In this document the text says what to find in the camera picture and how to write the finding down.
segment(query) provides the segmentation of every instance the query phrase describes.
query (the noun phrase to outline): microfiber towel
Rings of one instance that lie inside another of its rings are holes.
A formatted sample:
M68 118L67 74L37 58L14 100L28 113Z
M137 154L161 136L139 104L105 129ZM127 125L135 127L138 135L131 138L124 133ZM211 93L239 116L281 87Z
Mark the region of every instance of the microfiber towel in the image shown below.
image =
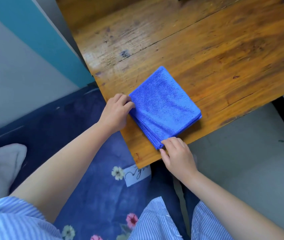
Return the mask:
M130 115L158 150L162 140L176 136L199 120L201 111L162 66L137 87L130 97Z

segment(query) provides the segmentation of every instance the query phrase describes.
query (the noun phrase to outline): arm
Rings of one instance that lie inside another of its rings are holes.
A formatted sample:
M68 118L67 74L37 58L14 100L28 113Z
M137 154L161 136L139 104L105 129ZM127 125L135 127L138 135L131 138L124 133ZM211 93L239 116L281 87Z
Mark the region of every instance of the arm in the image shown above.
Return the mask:
M180 138L162 143L169 154L160 149L167 169L206 204L234 239L284 239L282 228L201 174Z
M96 124L40 166L11 196L31 203L49 222L54 222L97 151L108 137L124 128L133 107L126 95L117 94L109 99Z

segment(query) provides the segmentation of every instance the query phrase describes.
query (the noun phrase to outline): striped shirt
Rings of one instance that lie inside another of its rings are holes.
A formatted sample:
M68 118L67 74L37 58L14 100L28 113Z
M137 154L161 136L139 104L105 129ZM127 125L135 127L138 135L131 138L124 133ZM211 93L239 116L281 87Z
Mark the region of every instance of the striped shirt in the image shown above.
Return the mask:
M194 209L191 234L192 240L232 239L203 202ZM38 239L62 239L62 236L33 205L16 197L0 199L0 240ZM129 240L144 239L182 239L161 197L148 204L129 237Z

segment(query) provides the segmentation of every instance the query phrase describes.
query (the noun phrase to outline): person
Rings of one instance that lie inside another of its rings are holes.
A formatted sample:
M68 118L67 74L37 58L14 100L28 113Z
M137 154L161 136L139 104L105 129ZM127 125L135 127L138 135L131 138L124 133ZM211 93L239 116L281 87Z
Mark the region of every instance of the person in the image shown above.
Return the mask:
M47 160L10 196L0 199L0 239L61 239L51 223L101 145L125 127L134 107L130 97L116 94L96 124ZM165 167L201 200L192 216L192 239L284 239L282 228L200 173L180 138L162 143L168 151L160 149ZM145 208L129 239L181 237L163 198L157 197Z

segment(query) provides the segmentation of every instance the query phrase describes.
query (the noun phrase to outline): wooden table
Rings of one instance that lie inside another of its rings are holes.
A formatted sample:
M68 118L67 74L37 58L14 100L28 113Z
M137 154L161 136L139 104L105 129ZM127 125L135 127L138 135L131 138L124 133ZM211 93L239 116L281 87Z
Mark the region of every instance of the wooden table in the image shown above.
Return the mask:
M164 66L201 109L191 143L284 95L283 0L57 0L106 100ZM131 117L138 167L161 158Z

